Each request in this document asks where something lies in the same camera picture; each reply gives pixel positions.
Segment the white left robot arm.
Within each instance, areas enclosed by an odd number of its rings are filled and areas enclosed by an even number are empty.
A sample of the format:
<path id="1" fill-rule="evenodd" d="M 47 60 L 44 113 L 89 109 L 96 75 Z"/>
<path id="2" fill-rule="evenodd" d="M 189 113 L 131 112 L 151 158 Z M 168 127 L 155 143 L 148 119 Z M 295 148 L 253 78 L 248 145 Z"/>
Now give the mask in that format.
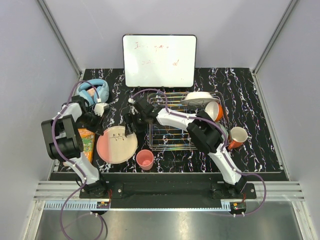
<path id="1" fill-rule="evenodd" d="M 70 167 L 81 181 L 83 192 L 96 198 L 103 198 L 108 193 L 108 184 L 86 157 L 77 124 L 102 136 L 102 121 L 103 118 L 90 109 L 89 102 L 77 95 L 71 97 L 70 103 L 63 104 L 54 118 L 41 123 L 48 156 Z"/>

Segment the orange and white bowl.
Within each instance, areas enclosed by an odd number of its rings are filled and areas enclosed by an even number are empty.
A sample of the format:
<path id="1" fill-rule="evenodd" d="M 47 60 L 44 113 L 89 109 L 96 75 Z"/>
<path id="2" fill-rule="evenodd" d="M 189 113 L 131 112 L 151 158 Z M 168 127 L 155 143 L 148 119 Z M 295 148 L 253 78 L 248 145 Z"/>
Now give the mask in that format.
<path id="1" fill-rule="evenodd" d="M 216 101 L 209 102 L 205 107 L 205 112 L 214 122 L 220 121 L 224 115 L 222 106 Z"/>

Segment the green ceramic bowl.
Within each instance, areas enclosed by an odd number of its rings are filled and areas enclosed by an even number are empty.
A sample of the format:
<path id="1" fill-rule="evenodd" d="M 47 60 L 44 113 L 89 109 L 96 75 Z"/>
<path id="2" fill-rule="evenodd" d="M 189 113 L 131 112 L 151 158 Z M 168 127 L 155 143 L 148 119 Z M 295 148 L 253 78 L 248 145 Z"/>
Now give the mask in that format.
<path id="1" fill-rule="evenodd" d="M 219 122 L 216 123 L 220 129 L 223 131 L 223 133 L 221 134 L 221 137 L 223 139 L 223 143 L 225 142 L 225 137 L 227 137 L 227 142 L 229 142 L 229 134 L 228 131 L 226 130 L 226 128 Z"/>

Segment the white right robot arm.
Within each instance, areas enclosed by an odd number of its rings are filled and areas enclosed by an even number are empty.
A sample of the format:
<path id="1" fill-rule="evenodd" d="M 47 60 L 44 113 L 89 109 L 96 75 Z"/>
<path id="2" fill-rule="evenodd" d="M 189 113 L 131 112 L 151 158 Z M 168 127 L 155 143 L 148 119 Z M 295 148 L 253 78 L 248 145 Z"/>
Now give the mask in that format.
<path id="1" fill-rule="evenodd" d="M 166 106 L 153 106 L 144 98 L 130 98 L 128 103 L 133 112 L 124 116 L 125 136 L 143 132 L 152 124 L 181 129 L 189 134 L 193 145 L 208 155 L 218 167 L 228 195 L 236 199 L 244 194 L 247 179 L 227 151 L 227 135 L 205 111 L 183 113 Z"/>

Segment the pink and cream plate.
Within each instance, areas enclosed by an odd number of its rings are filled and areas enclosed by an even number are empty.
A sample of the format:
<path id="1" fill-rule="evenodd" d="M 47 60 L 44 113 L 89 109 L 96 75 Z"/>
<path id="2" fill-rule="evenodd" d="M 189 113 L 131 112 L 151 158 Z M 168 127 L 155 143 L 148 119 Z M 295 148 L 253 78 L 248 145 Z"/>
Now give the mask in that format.
<path id="1" fill-rule="evenodd" d="M 97 139 L 96 150 L 99 157 L 109 164 L 121 164 L 128 161 L 138 148 L 135 133 L 125 136 L 124 126 L 106 129 Z"/>

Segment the white scalloped plate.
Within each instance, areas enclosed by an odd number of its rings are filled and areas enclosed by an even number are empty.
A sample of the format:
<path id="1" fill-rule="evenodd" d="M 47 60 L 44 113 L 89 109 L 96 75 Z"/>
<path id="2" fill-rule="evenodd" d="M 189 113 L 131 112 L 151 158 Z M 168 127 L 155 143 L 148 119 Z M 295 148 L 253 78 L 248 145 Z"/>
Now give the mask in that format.
<path id="1" fill-rule="evenodd" d="M 194 91 L 189 92 L 186 97 L 180 101 L 180 104 L 186 106 L 206 106 L 210 102 L 218 103 L 219 101 L 219 98 L 213 97 L 209 92 Z"/>

